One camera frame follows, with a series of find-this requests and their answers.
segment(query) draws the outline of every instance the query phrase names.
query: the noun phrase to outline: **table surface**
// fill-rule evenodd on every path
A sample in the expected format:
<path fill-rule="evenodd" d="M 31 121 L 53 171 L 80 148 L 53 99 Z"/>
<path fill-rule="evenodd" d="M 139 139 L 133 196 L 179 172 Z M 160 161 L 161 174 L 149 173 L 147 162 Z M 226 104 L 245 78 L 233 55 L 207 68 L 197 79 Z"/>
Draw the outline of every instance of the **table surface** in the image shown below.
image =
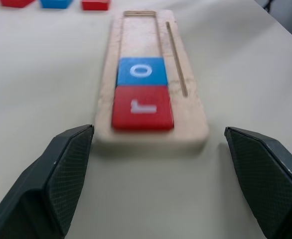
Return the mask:
<path fill-rule="evenodd" d="M 174 11 L 210 137 L 197 155 L 93 149 L 67 239 L 263 239 L 223 132 L 258 131 L 292 153 L 292 35 L 253 0 L 0 7 L 0 201 L 55 135 L 93 123 L 111 20 L 127 8 Z"/>

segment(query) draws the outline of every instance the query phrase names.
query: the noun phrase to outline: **wooden tray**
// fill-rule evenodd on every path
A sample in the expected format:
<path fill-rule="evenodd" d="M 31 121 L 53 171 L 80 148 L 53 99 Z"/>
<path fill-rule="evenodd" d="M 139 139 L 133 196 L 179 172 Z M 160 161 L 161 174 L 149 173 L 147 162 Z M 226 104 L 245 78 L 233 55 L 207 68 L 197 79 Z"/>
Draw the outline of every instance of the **wooden tray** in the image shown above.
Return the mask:
<path fill-rule="evenodd" d="M 121 57 L 164 58 L 174 129 L 158 133 L 123 133 L 112 129 L 114 90 Z M 196 81 L 173 13 L 170 10 L 131 10 L 117 15 L 112 25 L 95 117 L 97 142 L 194 146 L 204 142 L 208 132 Z"/>

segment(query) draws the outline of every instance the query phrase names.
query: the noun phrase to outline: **red block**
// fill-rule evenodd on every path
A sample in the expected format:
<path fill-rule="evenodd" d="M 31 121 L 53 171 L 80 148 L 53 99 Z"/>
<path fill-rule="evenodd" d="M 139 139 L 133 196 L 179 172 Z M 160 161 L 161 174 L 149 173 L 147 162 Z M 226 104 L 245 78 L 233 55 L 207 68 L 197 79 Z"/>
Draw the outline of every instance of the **red block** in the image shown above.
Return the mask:
<path fill-rule="evenodd" d="M 83 10 L 107 11 L 110 0 L 82 0 Z"/>
<path fill-rule="evenodd" d="M 23 8 L 35 0 L 0 0 L 2 6 Z"/>
<path fill-rule="evenodd" d="M 118 86 L 112 127 L 126 131 L 163 131 L 174 127 L 167 86 Z"/>

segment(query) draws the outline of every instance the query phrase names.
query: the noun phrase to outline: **blue block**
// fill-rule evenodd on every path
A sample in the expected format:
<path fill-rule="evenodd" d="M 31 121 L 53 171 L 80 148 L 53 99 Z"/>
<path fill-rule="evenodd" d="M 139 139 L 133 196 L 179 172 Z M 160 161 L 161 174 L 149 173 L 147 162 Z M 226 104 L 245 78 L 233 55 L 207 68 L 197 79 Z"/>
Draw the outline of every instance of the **blue block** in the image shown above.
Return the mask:
<path fill-rule="evenodd" d="M 40 0 L 43 8 L 65 9 L 71 4 L 72 0 Z"/>
<path fill-rule="evenodd" d="M 120 59 L 118 86 L 167 86 L 162 57 L 124 57 Z"/>

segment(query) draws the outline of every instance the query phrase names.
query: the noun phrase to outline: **letter o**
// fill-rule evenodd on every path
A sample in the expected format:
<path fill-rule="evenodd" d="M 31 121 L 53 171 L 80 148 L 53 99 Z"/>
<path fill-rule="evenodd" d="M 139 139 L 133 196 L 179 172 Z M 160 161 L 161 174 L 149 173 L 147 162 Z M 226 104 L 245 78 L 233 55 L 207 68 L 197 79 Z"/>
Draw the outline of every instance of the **letter o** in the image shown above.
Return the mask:
<path fill-rule="evenodd" d="M 146 72 L 137 72 L 136 69 L 145 69 Z M 151 66 L 145 64 L 136 64 L 131 67 L 130 74 L 138 78 L 150 76 L 152 73 Z"/>

